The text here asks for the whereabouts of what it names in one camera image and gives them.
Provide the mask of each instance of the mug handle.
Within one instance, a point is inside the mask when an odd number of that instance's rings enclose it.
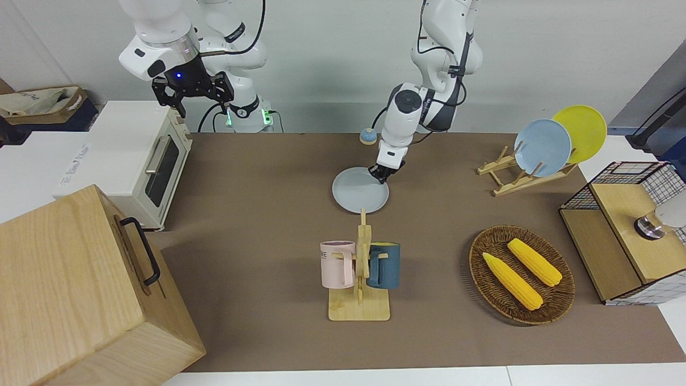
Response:
[[[353,254],[347,251],[339,252],[343,255],[343,285],[353,285]]]
[[[380,277],[380,265],[379,265],[379,251],[371,251],[369,253],[369,282],[373,286],[379,285]]]

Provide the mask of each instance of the cable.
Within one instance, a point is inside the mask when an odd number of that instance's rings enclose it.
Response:
[[[216,133],[217,132],[217,127],[215,126],[215,120],[217,119],[217,115],[219,114],[224,114],[223,112],[215,113],[215,115],[212,117],[212,132]]]
[[[423,140],[427,139],[431,134],[434,134],[434,133],[435,133],[434,131],[429,131],[424,137],[421,137],[421,139],[419,139],[418,141],[411,142],[410,146],[420,144]]]
[[[279,126],[281,126],[281,132],[283,133],[283,132],[284,132],[284,131],[283,131],[283,118],[281,118],[281,113],[279,113],[279,112],[276,111],[276,110],[269,110],[268,113],[269,113],[269,114],[276,114],[276,115],[279,116]]]
[[[641,130],[641,129],[643,128],[643,126],[645,126],[645,125],[648,123],[648,121],[650,121],[650,118],[653,118],[653,117],[655,116],[655,114],[658,113],[658,111],[662,110],[662,108],[663,108],[667,103],[671,102],[674,98],[676,98],[677,95],[681,94],[684,90],[686,90],[686,87],[684,87],[684,88],[682,88],[681,90],[677,91],[674,95],[672,95],[672,97],[670,97],[668,100],[666,100],[664,103],[662,103],[662,104],[660,105],[660,107],[658,107],[655,111],[652,112],[652,114],[650,114],[650,117],[648,117],[645,121],[643,121],[643,123],[639,126],[639,128],[636,129],[636,131],[635,131],[631,136],[633,137],[634,135],[636,135],[636,134],[639,132],[639,130]]]
[[[381,109],[381,111],[377,114],[377,117],[374,118],[374,122],[372,122],[372,128],[374,128],[374,127],[377,126],[377,122],[379,121],[379,118],[380,118],[381,115],[382,115],[383,113],[385,113],[387,110],[388,110],[388,106],[386,106],[386,107],[384,107],[383,109]]]
[[[202,119],[200,120],[200,124],[198,125],[198,133],[202,130],[202,124],[205,123],[205,120],[207,119],[207,115],[210,115],[210,112],[219,106],[221,106],[221,104],[219,104],[219,103],[213,104],[212,107],[210,107],[209,109],[207,109],[207,111],[205,111],[205,115],[202,116]]]
[[[424,23],[422,22],[422,16],[424,15],[424,7],[426,5],[427,5],[427,0],[424,0],[424,2],[422,3],[422,12],[419,13],[419,32],[417,32],[417,54],[426,54],[427,52],[433,51],[435,49],[444,49],[444,50],[450,52],[451,54],[453,54],[453,56],[455,56],[455,52],[452,49],[449,49],[448,47],[444,47],[442,45],[439,45],[436,47],[431,47],[431,48],[427,49],[426,51],[421,51],[419,49],[419,41],[421,40],[421,36],[422,36],[422,26],[424,26]]]
[[[438,103],[442,104],[443,106],[448,106],[448,107],[457,107],[457,106],[460,106],[461,104],[463,104],[464,101],[467,99],[467,87],[464,85],[464,83],[462,83],[461,80],[458,80],[458,82],[460,83],[459,87],[464,92],[464,95],[462,96],[462,100],[460,100],[458,103],[455,103],[455,104],[443,102],[442,100],[437,100],[437,99],[432,100],[432,102],[438,102]]]
[[[209,52],[202,52],[200,54],[201,57],[205,56],[216,56],[216,55],[241,55],[245,54],[246,52],[249,52],[256,44],[257,41],[259,40],[260,35],[262,34],[262,27],[264,26],[264,16],[266,13],[267,9],[267,0],[262,0],[262,15],[260,16],[259,20],[259,27],[257,28],[257,33],[255,34],[255,39],[252,41],[252,43],[248,46],[246,49],[242,49],[240,51],[209,51]]]

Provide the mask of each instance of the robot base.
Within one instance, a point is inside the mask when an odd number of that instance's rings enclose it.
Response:
[[[224,124],[217,125],[217,133],[273,133],[274,121],[268,113],[272,104],[259,97],[260,104],[247,118],[241,118],[230,109],[228,119]]]

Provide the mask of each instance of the corn cob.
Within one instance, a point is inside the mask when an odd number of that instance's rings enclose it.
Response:
[[[560,284],[562,273],[524,241],[515,238],[508,243],[508,248],[545,285],[553,287]]]
[[[539,293],[517,275],[517,272],[514,272],[506,262],[486,252],[483,255],[491,272],[527,310],[537,310],[543,305],[543,298]]]

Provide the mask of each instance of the dark teal mug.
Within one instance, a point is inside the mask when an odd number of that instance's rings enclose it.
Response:
[[[369,278],[372,288],[393,289],[400,284],[400,244],[372,242],[369,249]]]

